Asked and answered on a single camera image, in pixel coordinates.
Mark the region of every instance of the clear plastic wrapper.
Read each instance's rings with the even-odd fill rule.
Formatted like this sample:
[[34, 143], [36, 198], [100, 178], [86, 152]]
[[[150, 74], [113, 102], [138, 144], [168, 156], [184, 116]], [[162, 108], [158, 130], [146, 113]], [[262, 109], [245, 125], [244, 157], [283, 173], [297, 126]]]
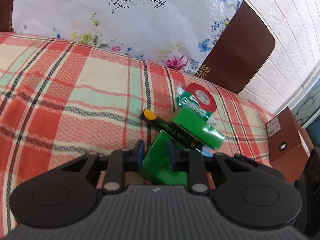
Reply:
[[14, 0], [15, 32], [76, 41], [194, 74], [242, 0]]

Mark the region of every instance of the metal screw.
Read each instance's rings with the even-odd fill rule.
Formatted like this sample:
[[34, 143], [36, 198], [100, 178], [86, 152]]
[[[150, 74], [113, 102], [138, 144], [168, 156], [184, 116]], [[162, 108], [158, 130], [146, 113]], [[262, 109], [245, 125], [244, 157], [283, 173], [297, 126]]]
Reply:
[[205, 192], [208, 190], [208, 186], [202, 183], [197, 183], [192, 186], [192, 189], [196, 192]]
[[106, 190], [115, 191], [115, 190], [118, 190], [120, 188], [120, 184], [116, 183], [116, 182], [108, 182], [105, 185], [103, 185], [103, 187]]

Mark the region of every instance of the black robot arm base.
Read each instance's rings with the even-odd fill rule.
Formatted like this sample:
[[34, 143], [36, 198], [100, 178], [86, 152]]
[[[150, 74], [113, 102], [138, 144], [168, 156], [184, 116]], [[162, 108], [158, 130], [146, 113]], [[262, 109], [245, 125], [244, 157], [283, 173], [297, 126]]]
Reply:
[[171, 142], [172, 168], [188, 173], [188, 188], [124, 189], [124, 173], [139, 170], [143, 153], [139, 141], [110, 156], [86, 154], [19, 185], [10, 198], [19, 225], [5, 240], [306, 239], [292, 226], [299, 193], [261, 164], [220, 153], [202, 157]]

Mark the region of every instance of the label sticker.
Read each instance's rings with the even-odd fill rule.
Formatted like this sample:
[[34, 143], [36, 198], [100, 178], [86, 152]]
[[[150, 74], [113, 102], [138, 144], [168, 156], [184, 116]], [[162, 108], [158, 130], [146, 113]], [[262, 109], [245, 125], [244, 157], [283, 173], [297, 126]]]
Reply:
[[210, 99], [208, 98], [208, 96], [202, 92], [201, 90], [196, 90], [196, 96], [197, 98], [200, 100], [201, 103], [208, 105], [210, 104]]
[[279, 120], [278, 120], [277, 116], [274, 119], [272, 119], [270, 122], [267, 123], [268, 137], [274, 135], [276, 132], [278, 132], [280, 130], [281, 130], [281, 127], [280, 127]]

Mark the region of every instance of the red plaid fabric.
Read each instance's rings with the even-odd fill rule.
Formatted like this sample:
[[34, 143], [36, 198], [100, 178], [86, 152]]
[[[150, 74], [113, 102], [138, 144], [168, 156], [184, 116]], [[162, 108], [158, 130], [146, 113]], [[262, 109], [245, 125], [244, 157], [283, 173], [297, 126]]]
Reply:
[[[65, 40], [0, 33], [0, 237], [15, 226], [9, 196], [20, 183], [79, 155], [147, 147], [157, 131], [139, 120], [148, 107], [165, 120], [175, 88], [198, 83], [216, 103], [220, 152], [268, 164], [265, 125], [273, 115], [199, 78]], [[145, 183], [135, 173], [129, 183]]]

